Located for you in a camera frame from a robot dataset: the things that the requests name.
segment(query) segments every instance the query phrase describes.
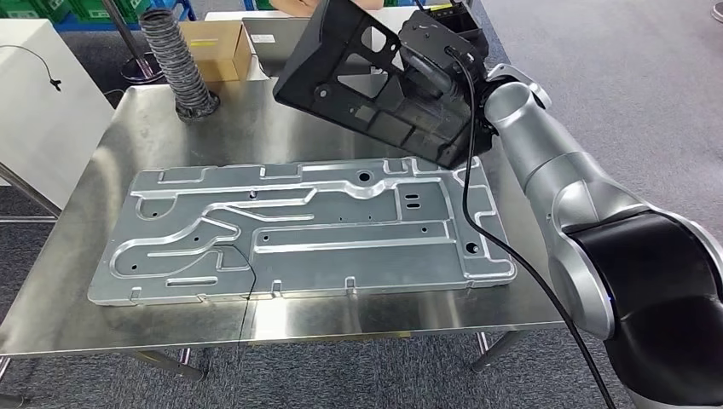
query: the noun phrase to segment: black cord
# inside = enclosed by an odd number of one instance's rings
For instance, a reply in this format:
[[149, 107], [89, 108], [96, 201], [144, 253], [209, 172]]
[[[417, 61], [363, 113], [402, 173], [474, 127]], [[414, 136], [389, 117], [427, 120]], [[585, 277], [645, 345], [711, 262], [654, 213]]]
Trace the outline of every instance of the black cord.
[[61, 81], [60, 79], [54, 79], [54, 78], [53, 78], [53, 76], [50, 74], [50, 68], [48, 67], [48, 63], [45, 62], [45, 59], [44, 59], [43, 57], [41, 57], [40, 55], [38, 55], [38, 53], [36, 53], [35, 51], [33, 51], [33, 50], [31, 50], [31, 49], [27, 49], [27, 48], [23, 47], [22, 45], [14, 45], [14, 44], [2, 44], [2, 45], [0, 45], [0, 49], [3, 49], [3, 48], [9, 48], [9, 49], [24, 49], [24, 50], [27, 51], [28, 53], [30, 53], [30, 54], [32, 54], [32, 55], [35, 55], [35, 56], [40, 60], [40, 62], [42, 62], [43, 65], [45, 66], [45, 71], [48, 72], [48, 78], [50, 78], [50, 85], [54, 86], [55, 89], [57, 89], [58, 92], [61, 92], [61, 84], [62, 84], [62, 81]]
[[465, 220], [472, 226], [475, 231], [480, 233], [482, 236], [484, 236], [485, 239], [488, 239], [498, 247], [500, 247], [502, 250], [504, 250], [507, 254], [512, 256], [512, 258], [520, 263], [524, 269], [526, 269], [530, 275], [532, 275], [532, 278], [535, 279], [537, 284], [542, 288], [542, 290], [545, 292], [545, 295], [547, 295], [547, 298], [550, 299], [552, 302], [552, 305], [555, 307], [555, 309], [558, 310], [558, 313], [563, 318], [563, 321], [565, 325], [567, 326], [568, 330], [570, 330], [570, 334], [572, 334], [572, 337], [575, 339], [575, 343], [577, 344], [577, 348], [580, 349], [580, 352], [582, 352], [582, 357], [585, 359], [585, 363], [587, 363], [587, 366], [590, 368], [590, 372], [593, 374], [593, 378], [595, 378], [595, 383], [598, 385], [598, 389], [600, 389], [600, 393], [603, 395], [603, 399], [605, 401], [605, 404], [610, 409], [615, 409], [615, 402], [613, 402], [612, 398], [610, 397], [610, 392], [608, 392], [607, 387], [605, 387], [605, 382], [603, 381], [603, 378], [600, 376], [600, 372], [598, 371], [598, 367], [595, 365], [595, 361], [593, 360], [593, 357], [590, 355], [590, 351], [587, 350], [587, 346], [585, 345], [585, 342], [582, 340], [582, 337], [580, 336], [580, 332], [578, 332], [577, 328], [575, 327], [575, 322], [573, 322], [570, 315], [567, 313], [567, 311], [564, 309], [563, 304], [560, 302], [558, 297], [555, 295], [555, 293], [552, 291], [552, 288], [550, 288], [549, 285], [547, 285], [547, 282], [545, 279], [542, 278], [540, 273], [535, 270], [532, 265], [522, 257], [515, 249], [513, 249], [511, 246], [509, 246], [504, 241], [498, 239], [495, 237], [492, 233], [488, 232], [484, 228], [480, 227], [470, 216], [470, 210], [467, 205], [467, 196], [469, 194], [470, 190], [470, 172], [471, 172], [471, 163], [472, 158], [474, 157], [474, 145], [475, 145], [475, 111], [477, 110], [477, 102], [475, 101], [475, 95], [474, 95], [474, 81], [472, 80], [472, 75], [470, 74], [469, 70], [465, 66], [464, 61], [462, 60], [462, 56], [460, 53], [455, 50], [451, 49], [450, 47], [447, 47], [445, 49], [448, 55], [450, 55], [452, 58], [454, 58], [457, 61], [457, 64], [459, 64], [462, 72], [465, 74], [465, 78], [467, 80], [467, 83], [470, 87], [470, 149], [469, 154], [467, 156], [467, 165], [466, 165], [466, 172], [465, 172], [465, 186], [462, 190], [462, 213], [465, 215]]
[[416, 4], [420, 10], [425, 11], [425, 6], [422, 5], [422, 2], [420, 0], [414, 0], [414, 4]]

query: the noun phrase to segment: metal panel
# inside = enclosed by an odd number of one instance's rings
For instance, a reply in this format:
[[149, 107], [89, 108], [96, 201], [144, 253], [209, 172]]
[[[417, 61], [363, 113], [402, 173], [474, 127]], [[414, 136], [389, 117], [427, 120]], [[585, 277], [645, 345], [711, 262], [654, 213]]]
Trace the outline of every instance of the metal panel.
[[[122, 306], [507, 284], [514, 266], [462, 216], [463, 172], [419, 158], [143, 171], [89, 299]], [[504, 237], [478, 159], [471, 180], [472, 214]]]
[[[0, 326], [0, 354], [562, 325], [528, 274], [491, 288], [353, 297], [134, 308], [89, 301], [90, 281], [130, 184], [141, 170], [400, 157], [399, 151], [380, 142], [275, 103], [273, 85], [274, 81], [213, 84], [223, 104], [197, 124], [178, 119], [167, 85], [130, 88]], [[547, 278], [540, 229], [504, 154], [486, 153], [482, 162], [510, 243]]]

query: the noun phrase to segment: laptop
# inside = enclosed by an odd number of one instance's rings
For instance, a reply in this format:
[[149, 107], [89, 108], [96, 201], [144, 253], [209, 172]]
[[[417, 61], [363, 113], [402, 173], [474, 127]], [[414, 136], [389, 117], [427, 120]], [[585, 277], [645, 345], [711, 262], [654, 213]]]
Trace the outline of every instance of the laptop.
[[[278, 77], [284, 69], [286, 60], [296, 48], [301, 34], [309, 19], [305, 18], [244, 18], [244, 26], [258, 57], [263, 73], [268, 77]], [[372, 31], [367, 30], [361, 42], [372, 48]], [[369, 61], [358, 55], [352, 55], [346, 63], [343, 75], [371, 73]]]

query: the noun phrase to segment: metal pole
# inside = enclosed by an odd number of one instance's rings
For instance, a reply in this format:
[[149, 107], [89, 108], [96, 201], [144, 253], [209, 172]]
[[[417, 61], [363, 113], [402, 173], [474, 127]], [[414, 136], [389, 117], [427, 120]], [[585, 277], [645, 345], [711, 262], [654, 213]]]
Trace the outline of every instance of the metal pole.
[[118, 10], [118, 6], [113, 0], [102, 1], [103, 7], [106, 8], [106, 11], [115, 25], [116, 30], [120, 33], [120, 37], [123, 38], [125, 46], [128, 47], [130, 53], [133, 55], [133, 58], [136, 59], [138, 66], [141, 68], [141, 71], [143, 71], [143, 74], [146, 75], [146, 77], [150, 77], [153, 74], [151, 72], [151, 67], [148, 65], [146, 59], [143, 58], [140, 51], [138, 51], [136, 39], [133, 38], [128, 26], [125, 24], [125, 20], [123, 20], [123, 15], [121, 15], [120, 10]]
[[128, 47], [133, 58], [128, 60], [121, 69], [121, 75], [131, 84], [148, 84], [163, 77], [158, 63], [152, 53], [142, 54], [138, 48], [136, 39], [125, 24], [123, 15], [118, 10], [118, 6], [113, 0], [102, 0], [103, 7], [108, 12], [108, 16], [115, 25], [116, 30], [123, 38], [125, 46]]
[[5, 371], [8, 370], [8, 365], [10, 365], [10, 358], [7, 356], [0, 356], [0, 380], [3, 380]]
[[181, 349], [181, 353], [178, 356], [178, 362], [181, 362], [184, 365], [188, 365], [188, 363], [190, 361], [191, 361], [191, 348]]
[[152, 366], [173, 372], [192, 381], [200, 381], [204, 378], [204, 373], [201, 370], [193, 368], [192, 366], [184, 365], [170, 356], [161, 354], [158, 351], [138, 351], [131, 352], [130, 355], [135, 357], [137, 360], [142, 360]]
[[20, 189], [28, 198], [35, 200], [39, 205], [43, 206], [51, 215], [58, 217], [61, 215], [61, 209], [51, 202], [48, 198], [43, 196], [39, 191], [35, 190], [34, 187], [30, 186], [20, 176], [17, 176], [15, 172], [10, 170], [7, 166], [0, 163], [0, 178], [6, 180], [9, 184]]
[[472, 364], [472, 370], [476, 373], [481, 372], [487, 366], [492, 364], [492, 361], [504, 354], [509, 348], [512, 347], [520, 338], [524, 335], [523, 331], [509, 331], [500, 338], [496, 343], [492, 344], [486, 352], [483, 352], [482, 356]]
[[55, 216], [0, 216], [0, 224], [55, 223]]

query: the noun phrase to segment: gray corrugated hose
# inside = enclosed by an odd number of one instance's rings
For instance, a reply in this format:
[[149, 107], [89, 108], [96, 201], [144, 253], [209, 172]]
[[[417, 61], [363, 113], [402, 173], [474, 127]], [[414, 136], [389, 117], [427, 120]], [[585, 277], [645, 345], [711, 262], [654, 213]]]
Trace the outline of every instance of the gray corrugated hose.
[[148, 10], [141, 15], [141, 30], [176, 95], [178, 117], [190, 121], [216, 111], [220, 100], [201, 79], [173, 13], [167, 9]]

